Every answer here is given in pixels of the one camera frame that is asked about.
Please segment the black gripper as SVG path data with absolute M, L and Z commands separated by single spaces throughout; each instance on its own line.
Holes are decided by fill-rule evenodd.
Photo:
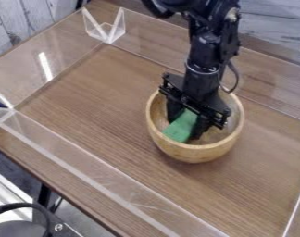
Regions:
M 231 109 L 219 96 L 219 91 L 231 93 L 222 85 L 225 68 L 231 68 L 231 61 L 210 68 L 187 62 L 183 76 L 162 74 L 158 91 L 166 97 L 167 120 L 173 123 L 186 109 L 197 115 L 193 140 L 198 140 L 210 127 L 222 129 L 231 116 Z

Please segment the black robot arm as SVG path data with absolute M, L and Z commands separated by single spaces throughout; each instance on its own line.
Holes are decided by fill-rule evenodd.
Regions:
M 178 14 L 189 22 L 190 53 L 182 75 L 162 74 L 158 91 L 166 97 L 169 127 L 163 134 L 185 143 L 210 128 L 221 129 L 231 109 L 219 93 L 230 94 L 222 78 L 234 70 L 231 58 L 239 52 L 239 0 L 142 0 L 161 19 Z

